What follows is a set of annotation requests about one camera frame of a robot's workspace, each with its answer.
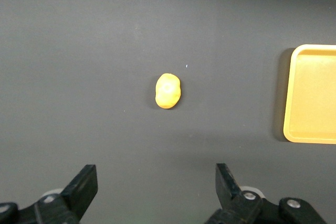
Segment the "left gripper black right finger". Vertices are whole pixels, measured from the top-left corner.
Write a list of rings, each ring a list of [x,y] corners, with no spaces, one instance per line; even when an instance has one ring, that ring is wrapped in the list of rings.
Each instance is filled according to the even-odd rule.
[[[305,200],[269,202],[260,190],[240,187],[225,163],[216,165],[215,188],[221,208],[206,223],[326,223]]]

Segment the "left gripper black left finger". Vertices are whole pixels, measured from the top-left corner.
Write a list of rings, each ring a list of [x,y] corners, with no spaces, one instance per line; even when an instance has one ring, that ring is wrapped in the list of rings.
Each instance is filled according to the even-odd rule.
[[[2,202],[1,223],[80,223],[97,191],[96,165],[85,165],[65,188],[45,193],[24,209]]]

